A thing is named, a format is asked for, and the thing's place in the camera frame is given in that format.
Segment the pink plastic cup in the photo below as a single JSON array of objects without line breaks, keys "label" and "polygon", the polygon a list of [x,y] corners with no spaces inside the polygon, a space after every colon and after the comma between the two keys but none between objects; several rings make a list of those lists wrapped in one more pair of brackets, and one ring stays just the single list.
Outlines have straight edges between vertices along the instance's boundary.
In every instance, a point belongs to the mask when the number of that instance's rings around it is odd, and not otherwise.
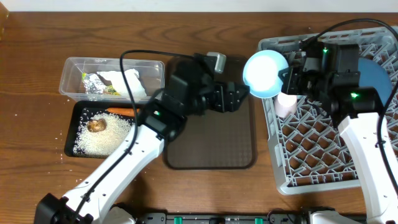
[{"label": "pink plastic cup", "polygon": [[294,114],[297,110],[297,96],[279,93],[274,100],[275,114],[281,118],[286,118]]}]

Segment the light blue bowl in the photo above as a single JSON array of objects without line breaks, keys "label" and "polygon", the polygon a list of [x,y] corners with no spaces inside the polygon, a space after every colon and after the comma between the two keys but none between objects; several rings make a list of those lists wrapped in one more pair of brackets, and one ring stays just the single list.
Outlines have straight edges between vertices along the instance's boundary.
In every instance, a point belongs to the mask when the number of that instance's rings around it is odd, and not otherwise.
[{"label": "light blue bowl", "polygon": [[257,98],[272,98],[281,92],[283,82],[279,72],[289,67],[286,58],[274,50],[262,50],[252,55],[243,70],[243,81],[250,94]]}]

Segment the dark blue round plate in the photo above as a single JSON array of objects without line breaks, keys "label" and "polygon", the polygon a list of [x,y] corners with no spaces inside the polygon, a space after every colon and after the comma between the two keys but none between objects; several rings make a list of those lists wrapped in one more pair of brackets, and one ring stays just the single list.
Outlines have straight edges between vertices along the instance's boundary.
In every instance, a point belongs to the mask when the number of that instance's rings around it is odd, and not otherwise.
[{"label": "dark blue round plate", "polygon": [[374,87],[385,106],[392,91],[392,83],[386,70],[367,58],[359,58],[358,69],[361,73],[359,86]]}]

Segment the orange carrot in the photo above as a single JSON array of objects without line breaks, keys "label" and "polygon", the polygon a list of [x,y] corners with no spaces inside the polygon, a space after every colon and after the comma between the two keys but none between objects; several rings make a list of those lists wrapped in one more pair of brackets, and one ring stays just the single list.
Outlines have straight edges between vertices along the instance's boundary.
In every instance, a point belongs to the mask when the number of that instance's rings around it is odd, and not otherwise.
[{"label": "orange carrot", "polygon": [[109,113],[119,114],[121,116],[135,117],[139,112],[139,109],[137,109],[137,112],[135,112],[133,108],[108,108],[106,111]]}]

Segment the foil and yellow snack wrapper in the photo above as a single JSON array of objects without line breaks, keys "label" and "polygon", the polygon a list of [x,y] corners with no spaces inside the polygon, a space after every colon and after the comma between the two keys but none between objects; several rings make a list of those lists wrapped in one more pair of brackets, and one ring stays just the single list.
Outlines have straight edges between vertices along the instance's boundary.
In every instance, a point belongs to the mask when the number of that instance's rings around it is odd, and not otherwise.
[{"label": "foil and yellow snack wrapper", "polygon": [[82,73],[81,81],[85,88],[86,94],[95,95],[119,95],[111,82],[113,71]]}]

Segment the pile of white rice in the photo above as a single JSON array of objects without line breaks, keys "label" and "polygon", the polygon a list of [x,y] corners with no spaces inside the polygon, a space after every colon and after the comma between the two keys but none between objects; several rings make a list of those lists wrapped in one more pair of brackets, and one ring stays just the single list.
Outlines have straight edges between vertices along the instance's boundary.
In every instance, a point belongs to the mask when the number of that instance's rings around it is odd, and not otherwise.
[{"label": "pile of white rice", "polygon": [[[89,131],[90,123],[101,120],[105,122],[102,131]],[[80,123],[73,153],[80,157],[108,157],[125,140],[131,128],[131,119],[117,114],[97,113],[88,121]]]}]

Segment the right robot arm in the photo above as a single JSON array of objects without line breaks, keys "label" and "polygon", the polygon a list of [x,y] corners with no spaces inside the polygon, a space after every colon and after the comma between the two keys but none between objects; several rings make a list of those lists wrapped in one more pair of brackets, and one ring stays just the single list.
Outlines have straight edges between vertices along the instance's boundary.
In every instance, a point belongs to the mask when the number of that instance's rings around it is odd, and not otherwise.
[{"label": "right robot arm", "polygon": [[282,92],[321,103],[351,154],[367,222],[397,223],[397,159],[384,117],[393,94],[387,72],[361,58],[357,44],[315,42],[303,50],[303,65],[280,76]]}]

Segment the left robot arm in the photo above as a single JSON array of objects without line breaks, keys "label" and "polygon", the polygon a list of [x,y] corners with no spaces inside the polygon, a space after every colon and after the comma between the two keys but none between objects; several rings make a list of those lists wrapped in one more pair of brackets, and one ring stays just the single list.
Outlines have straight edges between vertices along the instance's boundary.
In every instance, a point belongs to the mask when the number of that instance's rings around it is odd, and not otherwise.
[{"label": "left robot arm", "polygon": [[47,194],[37,204],[34,223],[103,223],[136,175],[183,131],[189,115],[239,109],[249,87],[214,79],[223,73],[225,55],[208,52],[175,57],[179,61],[168,84],[156,90],[141,109],[134,109],[134,124],[119,147],[62,198]]}]

